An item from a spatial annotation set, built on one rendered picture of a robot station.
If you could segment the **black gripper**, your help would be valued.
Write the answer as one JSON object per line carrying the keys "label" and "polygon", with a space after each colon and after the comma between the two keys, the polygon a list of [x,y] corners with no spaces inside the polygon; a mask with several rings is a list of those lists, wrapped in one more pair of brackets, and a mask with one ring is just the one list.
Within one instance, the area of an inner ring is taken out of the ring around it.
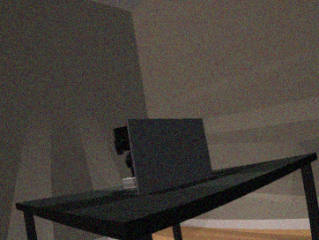
{"label": "black gripper", "polygon": [[120,128],[119,132],[121,133],[121,135],[124,135],[124,137],[126,138],[124,141],[124,145],[127,149],[130,149],[130,142],[129,142],[129,136],[128,136],[128,130],[127,130],[127,125]]}

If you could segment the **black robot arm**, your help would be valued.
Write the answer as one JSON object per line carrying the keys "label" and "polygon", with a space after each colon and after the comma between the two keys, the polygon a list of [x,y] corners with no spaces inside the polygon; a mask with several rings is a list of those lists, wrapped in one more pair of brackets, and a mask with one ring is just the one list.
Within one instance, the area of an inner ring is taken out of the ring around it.
{"label": "black robot arm", "polygon": [[[114,134],[115,134],[115,149],[116,149],[116,152],[118,154],[122,154],[122,152],[125,152],[125,151],[129,151],[130,149],[127,149],[124,145],[124,141],[125,141],[125,137],[124,135],[121,135],[121,133],[119,132],[119,129],[122,128],[122,127],[119,127],[119,128],[114,128]],[[125,156],[125,160],[126,160],[126,163],[128,165],[128,168],[131,169],[132,171],[132,175],[133,177],[134,176],[134,170],[133,170],[133,164],[132,164],[132,159],[130,158],[130,152],[128,152]],[[131,177],[131,178],[133,178]]]}

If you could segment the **grey wall panel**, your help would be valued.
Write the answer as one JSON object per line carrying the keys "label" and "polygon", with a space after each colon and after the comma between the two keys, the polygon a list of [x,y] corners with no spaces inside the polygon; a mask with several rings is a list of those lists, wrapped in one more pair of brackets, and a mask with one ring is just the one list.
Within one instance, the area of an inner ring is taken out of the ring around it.
{"label": "grey wall panel", "polygon": [[212,175],[203,118],[126,119],[138,196]]}

